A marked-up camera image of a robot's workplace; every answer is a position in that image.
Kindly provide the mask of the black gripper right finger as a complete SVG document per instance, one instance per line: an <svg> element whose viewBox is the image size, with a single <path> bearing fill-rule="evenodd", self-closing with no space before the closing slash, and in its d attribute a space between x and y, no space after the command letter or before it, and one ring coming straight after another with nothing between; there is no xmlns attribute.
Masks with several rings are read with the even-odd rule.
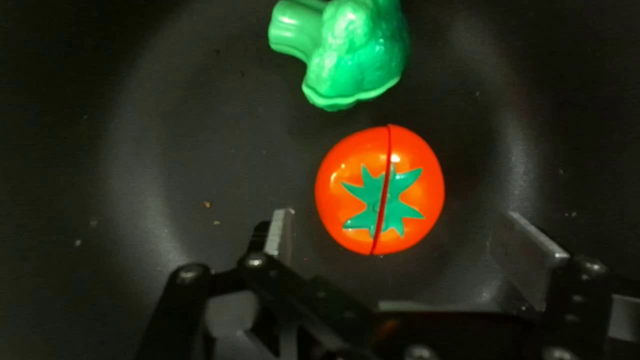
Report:
<svg viewBox="0 0 640 360"><path fill-rule="evenodd" d="M506 212L498 217L487 250L502 273L534 309L545 307L551 272L569 259L562 246L518 212Z"/></svg>

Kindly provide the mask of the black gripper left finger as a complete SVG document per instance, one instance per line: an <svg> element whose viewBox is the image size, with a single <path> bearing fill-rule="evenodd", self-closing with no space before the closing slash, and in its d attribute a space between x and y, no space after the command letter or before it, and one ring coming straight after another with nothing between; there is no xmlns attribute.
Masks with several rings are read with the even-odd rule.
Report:
<svg viewBox="0 0 640 360"><path fill-rule="evenodd" d="M279 262L291 259L291 220L291 208L278 208L269 217L264 252Z"/></svg>

